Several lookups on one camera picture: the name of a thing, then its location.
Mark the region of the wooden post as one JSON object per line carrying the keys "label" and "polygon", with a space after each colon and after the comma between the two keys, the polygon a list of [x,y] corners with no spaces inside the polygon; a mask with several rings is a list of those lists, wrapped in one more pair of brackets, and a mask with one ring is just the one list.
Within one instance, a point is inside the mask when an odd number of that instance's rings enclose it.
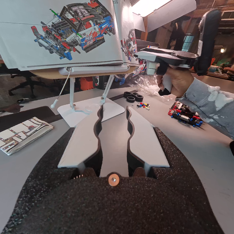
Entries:
{"label": "wooden post", "polygon": [[148,36],[148,16],[143,17],[143,22],[144,22],[145,32],[142,32],[142,34],[141,34],[141,40],[146,41],[147,40],[147,36]]}

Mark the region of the person's right forearm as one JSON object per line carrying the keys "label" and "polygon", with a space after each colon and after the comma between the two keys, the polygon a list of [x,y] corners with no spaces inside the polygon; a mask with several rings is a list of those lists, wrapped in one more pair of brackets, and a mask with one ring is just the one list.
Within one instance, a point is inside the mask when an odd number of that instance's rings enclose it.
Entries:
{"label": "person's right forearm", "polygon": [[194,78],[185,94],[178,99],[197,112],[201,119],[234,140],[234,94],[209,86]]}

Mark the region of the folded sticker sheet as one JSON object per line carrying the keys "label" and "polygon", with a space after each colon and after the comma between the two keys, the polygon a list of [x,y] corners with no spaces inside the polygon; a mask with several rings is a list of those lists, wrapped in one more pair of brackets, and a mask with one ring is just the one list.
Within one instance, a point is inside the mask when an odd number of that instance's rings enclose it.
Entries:
{"label": "folded sticker sheet", "polygon": [[8,156],[12,155],[53,128],[37,117],[30,118],[0,132],[0,150]]}

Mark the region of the dark brown mat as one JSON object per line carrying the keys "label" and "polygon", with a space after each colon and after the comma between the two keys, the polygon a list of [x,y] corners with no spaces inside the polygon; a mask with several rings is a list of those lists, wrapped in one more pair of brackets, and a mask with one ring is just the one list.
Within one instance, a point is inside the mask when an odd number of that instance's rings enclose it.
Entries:
{"label": "dark brown mat", "polygon": [[55,115],[55,113],[48,106],[37,107],[34,109],[1,116],[0,117],[0,132],[6,129],[9,129],[17,124],[20,124],[26,120],[29,120],[33,117],[36,117],[49,124],[63,119],[60,114]]}

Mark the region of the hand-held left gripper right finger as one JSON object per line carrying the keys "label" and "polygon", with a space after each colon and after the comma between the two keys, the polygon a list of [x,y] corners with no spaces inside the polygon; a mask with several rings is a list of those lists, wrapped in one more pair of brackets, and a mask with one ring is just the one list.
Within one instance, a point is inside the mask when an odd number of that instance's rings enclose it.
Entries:
{"label": "hand-held left gripper right finger", "polygon": [[141,167],[145,175],[150,174],[151,168],[169,168],[167,154],[162,147],[155,126],[135,111],[126,107],[127,130],[130,137],[127,141],[128,174]]}

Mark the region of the green plastic items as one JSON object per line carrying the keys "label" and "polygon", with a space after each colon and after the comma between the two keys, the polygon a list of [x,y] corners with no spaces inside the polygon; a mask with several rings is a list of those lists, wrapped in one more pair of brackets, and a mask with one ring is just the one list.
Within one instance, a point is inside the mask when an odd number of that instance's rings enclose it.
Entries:
{"label": "green plastic items", "polygon": [[211,66],[209,67],[209,72],[222,72],[225,67],[229,66],[231,58],[221,59],[215,63],[215,58],[211,60]]}

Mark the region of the clear plastic bag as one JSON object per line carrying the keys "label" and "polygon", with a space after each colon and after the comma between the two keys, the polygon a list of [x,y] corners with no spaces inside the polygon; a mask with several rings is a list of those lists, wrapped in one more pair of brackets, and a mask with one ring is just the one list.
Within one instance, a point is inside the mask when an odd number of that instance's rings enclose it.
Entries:
{"label": "clear plastic bag", "polygon": [[165,96],[159,95],[160,88],[157,84],[157,75],[139,75],[131,78],[127,84],[142,94],[156,97],[162,102],[168,102],[175,99],[175,96],[172,94]]}

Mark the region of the orange container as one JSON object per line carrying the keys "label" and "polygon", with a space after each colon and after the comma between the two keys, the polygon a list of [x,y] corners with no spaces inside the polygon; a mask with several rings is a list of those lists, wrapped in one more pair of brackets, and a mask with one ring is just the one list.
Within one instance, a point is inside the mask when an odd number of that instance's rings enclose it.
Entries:
{"label": "orange container", "polygon": [[80,89],[82,91],[93,89],[93,79],[92,77],[81,77],[79,79]]}

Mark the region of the partly built toy car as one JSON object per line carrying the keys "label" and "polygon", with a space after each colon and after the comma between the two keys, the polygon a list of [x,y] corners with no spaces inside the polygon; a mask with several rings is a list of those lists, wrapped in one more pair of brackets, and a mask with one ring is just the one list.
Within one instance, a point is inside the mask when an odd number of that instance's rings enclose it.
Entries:
{"label": "partly built toy car", "polygon": [[174,102],[169,109],[168,115],[181,123],[189,124],[193,127],[201,127],[203,124],[203,121],[197,112],[191,111],[189,106],[179,101]]}

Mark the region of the pile of mixed toy pieces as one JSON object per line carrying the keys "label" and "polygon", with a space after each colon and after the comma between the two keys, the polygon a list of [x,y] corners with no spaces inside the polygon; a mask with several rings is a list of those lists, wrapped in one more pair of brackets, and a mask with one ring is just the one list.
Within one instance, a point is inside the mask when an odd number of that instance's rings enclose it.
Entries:
{"label": "pile of mixed toy pieces", "polygon": [[138,109],[138,108],[144,108],[144,109],[146,109],[146,110],[150,110],[150,104],[144,103],[144,102],[137,102],[137,103],[136,103],[136,106],[135,106],[135,105],[132,105],[132,107],[136,107],[137,109]]}

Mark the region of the black office chair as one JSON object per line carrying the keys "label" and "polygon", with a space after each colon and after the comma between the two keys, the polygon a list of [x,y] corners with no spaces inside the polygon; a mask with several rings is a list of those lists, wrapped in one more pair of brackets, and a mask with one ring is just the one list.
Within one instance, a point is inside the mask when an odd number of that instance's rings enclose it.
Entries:
{"label": "black office chair", "polygon": [[36,96],[34,95],[34,91],[33,91],[35,85],[42,86],[42,87],[47,87],[47,88],[49,87],[45,83],[43,83],[42,81],[32,80],[31,77],[36,77],[36,78],[38,78],[38,77],[37,77],[37,75],[33,74],[30,71],[20,71],[18,69],[9,69],[8,73],[11,74],[11,76],[10,76],[11,78],[15,78],[15,77],[24,77],[24,78],[26,78],[25,82],[22,82],[18,86],[8,90],[8,94],[10,96],[14,95],[12,93],[12,91],[14,91],[14,90],[24,88],[26,86],[30,86],[30,88],[31,88],[31,98],[36,98]]}

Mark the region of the white book stand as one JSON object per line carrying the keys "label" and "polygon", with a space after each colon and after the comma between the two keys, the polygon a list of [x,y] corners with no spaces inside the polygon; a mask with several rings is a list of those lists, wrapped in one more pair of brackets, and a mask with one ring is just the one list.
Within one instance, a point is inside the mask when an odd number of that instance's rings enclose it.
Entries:
{"label": "white book stand", "polygon": [[[128,74],[134,71],[135,66],[74,66],[64,68],[30,70],[35,75],[46,79],[70,78],[69,104],[58,107],[57,111],[70,127],[75,127],[82,119],[103,105],[103,121],[124,113],[125,109],[107,98],[108,92],[114,80],[114,75]],[[102,96],[74,102],[75,78],[89,77],[92,75],[110,75]]]}

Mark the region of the toy car instruction booklet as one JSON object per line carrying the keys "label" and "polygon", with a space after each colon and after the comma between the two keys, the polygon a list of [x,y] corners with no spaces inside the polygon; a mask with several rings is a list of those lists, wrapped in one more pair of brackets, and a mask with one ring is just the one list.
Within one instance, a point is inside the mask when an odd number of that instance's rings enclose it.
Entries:
{"label": "toy car instruction booklet", "polygon": [[137,2],[1,0],[0,55],[7,68],[20,71],[127,72],[138,66],[132,12]]}

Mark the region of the person's right hand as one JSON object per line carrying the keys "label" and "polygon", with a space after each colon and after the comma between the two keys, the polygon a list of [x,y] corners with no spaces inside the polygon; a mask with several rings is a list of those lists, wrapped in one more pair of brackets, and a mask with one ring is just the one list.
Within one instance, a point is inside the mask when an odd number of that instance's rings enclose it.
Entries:
{"label": "person's right hand", "polygon": [[163,93],[165,90],[163,80],[166,75],[169,76],[171,79],[171,94],[175,95],[178,98],[182,97],[186,93],[186,91],[194,81],[194,77],[188,69],[168,66],[166,74],[164,76],[156,76],[157,85]]}

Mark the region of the window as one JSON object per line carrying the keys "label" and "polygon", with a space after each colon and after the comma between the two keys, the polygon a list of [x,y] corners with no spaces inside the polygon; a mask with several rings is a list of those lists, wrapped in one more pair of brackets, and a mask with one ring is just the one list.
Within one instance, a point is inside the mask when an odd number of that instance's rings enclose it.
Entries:
{"label": "window", "polygon": [[192,42],[193,42],[194,36],[191,33],[188,33],[185,35],[184,37],[184,41],[183,41],[183,46],[182,46],[182,51],[188,52]]}

